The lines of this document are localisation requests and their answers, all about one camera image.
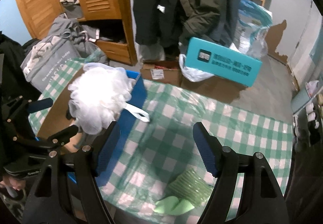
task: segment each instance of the white wall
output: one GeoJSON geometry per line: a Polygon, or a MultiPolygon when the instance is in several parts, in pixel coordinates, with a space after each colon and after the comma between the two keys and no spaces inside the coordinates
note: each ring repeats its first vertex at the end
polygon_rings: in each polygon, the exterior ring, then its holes
{"type": "Polygon", "coordinates": [[[31,39],[16,0],[0,0],[0,31],[21,45],[31,39]]]}
{"type": "Polygon", "coordinates": [[[322,16],[312,0],[271,0],[269,10],[273,13],[273,25],[287,22],[282,39],[277,46],[279,55],[288,57],[298,84],[307,82],[315,65],[310,52],[318,38],[322,16]]]}

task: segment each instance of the label sticker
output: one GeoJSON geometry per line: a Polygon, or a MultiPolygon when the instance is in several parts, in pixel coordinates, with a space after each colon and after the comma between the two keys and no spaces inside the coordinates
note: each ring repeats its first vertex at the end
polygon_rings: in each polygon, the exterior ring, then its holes
{"type": "Polygon", "coordinates": [[[208,63],[210,61],[211,54],[212,53],[210,51],[200,49],[199,55],[197,56],[197,60],[208,63]]]}
{"type": "Polygon", "coordinates": [[[151,72],[151,77],[154,80],[165,78],[163,69],[151,69],[150,72],[151,72]]]}
{"type": "Polygon", "coordinates": [[[164,7],[164,6],[158,5],[158,6],[157,6],[157,9],[158,9],[159,11],[161,11],[163,14],[165,13],[165,7],[164,7]]]}
{"type": "Polygon", "coordinates": [[[252,67],[244,65],[238,61],[233,61],[222,55],[214,54],[213,59],[214,60],[212,60],[211,64],[231,70],[243,76],[249,76],[249,73],[252,70],[252,67]]]}

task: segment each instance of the teal box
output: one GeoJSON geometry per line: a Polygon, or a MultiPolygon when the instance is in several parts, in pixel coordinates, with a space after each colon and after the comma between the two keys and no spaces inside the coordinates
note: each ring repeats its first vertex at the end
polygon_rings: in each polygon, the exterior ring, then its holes
{"type": "Polygon", "coordinates": [[[227,47],[192,37],[185,66],[252,86],[262,62],[227,47]]]}

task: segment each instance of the metal screw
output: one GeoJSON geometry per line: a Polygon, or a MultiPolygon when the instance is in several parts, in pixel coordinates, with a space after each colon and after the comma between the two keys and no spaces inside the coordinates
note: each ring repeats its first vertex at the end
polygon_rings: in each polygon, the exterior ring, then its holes
{"type": "Polygon", "coordinates": [[[222,147],[223,152],[229,153],[231,151],[231,148],[229,148],[228,146],[224,146],[222,147]]]}
{"type": "Polygon", "coordinates": [[[260,152],[257,152],[257,153],[256,153],[256,157],[258,157],[258,158],[263,158],[263,157],[264,157],[264,155],[263,155],[262,153],[260,153],[260,152]]]}
{"type": "Polygon", "coordinates": [[[54,157],[54,156],[56,156],[57,155],[57,152],[55,151],[55,150],[53,150],[53,151],[51,151],[50,153],[49,153],[49,156],[50,157],[54,157]]]}
{"type": "Polygon", "coordinates": [[[82,147],[82,150],[84,152],[90,151],[91,150],[91,146],[90,145],[85,145],[85,146],[82,147]]]}

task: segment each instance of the black sleeve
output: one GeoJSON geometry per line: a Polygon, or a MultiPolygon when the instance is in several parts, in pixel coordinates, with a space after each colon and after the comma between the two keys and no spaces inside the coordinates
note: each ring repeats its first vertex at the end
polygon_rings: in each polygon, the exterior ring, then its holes
{"type": "Polygon", "coordinates": [[[134,0],[133,14],[136,21],[136,42],[140,45],[157,43],[159,33],[158,6],[159,0],[134,0]]]}

